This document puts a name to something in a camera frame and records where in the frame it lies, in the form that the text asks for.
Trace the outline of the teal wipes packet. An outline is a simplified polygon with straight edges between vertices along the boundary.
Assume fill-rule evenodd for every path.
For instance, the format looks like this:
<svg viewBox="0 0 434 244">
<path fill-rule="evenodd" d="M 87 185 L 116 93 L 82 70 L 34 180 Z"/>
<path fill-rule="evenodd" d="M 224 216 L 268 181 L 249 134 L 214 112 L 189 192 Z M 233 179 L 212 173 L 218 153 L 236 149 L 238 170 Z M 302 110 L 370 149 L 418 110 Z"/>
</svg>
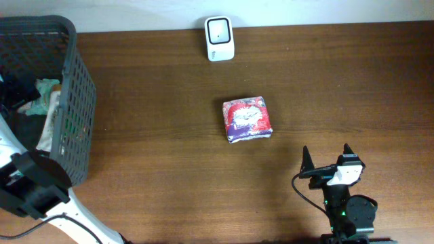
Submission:
<svg viewBox="0 0 434 244">
<path fill-rule="evenodd" d="M 18 109 L 18 113 L 31 115 L 47 115 L 52 92 L 60 91 L 62 86 L 57 79 L 38 79 L 35 84 L 40 97 L 26 103 Z"/>
</svg>

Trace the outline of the purple red pad pack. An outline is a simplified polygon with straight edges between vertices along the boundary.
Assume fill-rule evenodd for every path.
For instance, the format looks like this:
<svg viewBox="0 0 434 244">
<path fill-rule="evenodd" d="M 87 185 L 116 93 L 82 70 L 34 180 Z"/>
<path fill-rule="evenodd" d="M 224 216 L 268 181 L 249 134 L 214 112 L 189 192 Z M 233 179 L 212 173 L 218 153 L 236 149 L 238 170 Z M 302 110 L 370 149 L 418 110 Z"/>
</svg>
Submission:
<svg viewBox="0 0 434 244">
<path fill-rule="evenodd" d="M 262 96 L 224 102 L 224 126 L 229 143 L 270 138 L 273 128 Z"/>
</svg>

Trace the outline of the white tube with tan cap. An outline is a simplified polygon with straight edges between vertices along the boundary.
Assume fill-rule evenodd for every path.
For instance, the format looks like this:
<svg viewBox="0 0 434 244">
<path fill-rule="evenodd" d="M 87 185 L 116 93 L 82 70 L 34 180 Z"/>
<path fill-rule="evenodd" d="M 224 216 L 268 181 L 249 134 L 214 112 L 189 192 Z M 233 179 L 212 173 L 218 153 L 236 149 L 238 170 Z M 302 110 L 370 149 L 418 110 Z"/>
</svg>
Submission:
<svg viewBox="0 0 434 244">
<path fill-rule="evenodd" d="M 50 93 L 50 103 L 48 106 L 47 117 L 45 120 L 44 128 L 41 133 L 40 140 L 36 146 L 37 150 L 49 152 L 52 148 L 52 141 L 54 137 L 54 124 L 58 114 L 58 107 L 60 103 L 61 85 L 54 85 Z"/>
</svg>

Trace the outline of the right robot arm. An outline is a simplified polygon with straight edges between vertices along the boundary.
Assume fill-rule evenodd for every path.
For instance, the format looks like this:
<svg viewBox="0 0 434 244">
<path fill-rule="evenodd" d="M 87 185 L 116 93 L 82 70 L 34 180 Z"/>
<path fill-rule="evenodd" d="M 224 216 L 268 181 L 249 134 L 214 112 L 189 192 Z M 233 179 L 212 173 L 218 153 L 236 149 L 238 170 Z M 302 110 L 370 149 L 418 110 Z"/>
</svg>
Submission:
<svg viewBox="0 0 434 244">
<path fill-rule="evenodd" d="M 335 164 L 315 167 L 307 146 L 302 150 L 300 171 L 291 181 L 294 191 L 307 203 L 323 212 L 330 223 L 330 234 L 322 234 L 320 243 L 396 243 L 392 239 L 371 239 L 378 203 L 364 195 L 351 195 L 350 187 L 361 180 L 366 165 L 348 144 Z M 295 179 L 308 179 L 311 190 L 323 193 L 323 207 L 305 197 Z"/>
</svg>

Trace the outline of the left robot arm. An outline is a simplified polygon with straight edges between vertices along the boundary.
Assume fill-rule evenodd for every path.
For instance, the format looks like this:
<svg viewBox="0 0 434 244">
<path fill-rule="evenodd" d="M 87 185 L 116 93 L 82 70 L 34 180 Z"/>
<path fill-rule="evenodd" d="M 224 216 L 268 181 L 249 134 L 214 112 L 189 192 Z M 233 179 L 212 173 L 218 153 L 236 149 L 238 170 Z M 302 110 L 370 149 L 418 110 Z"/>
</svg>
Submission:
<svg viewBox="0 0 434 244">
<path fill-rule="evenodd" d="M 95 106 L 82 64 L 1 67 L 1 208 L 78 243 L 124 243 L 73 190 L 87 178 Z"/>
</svg>

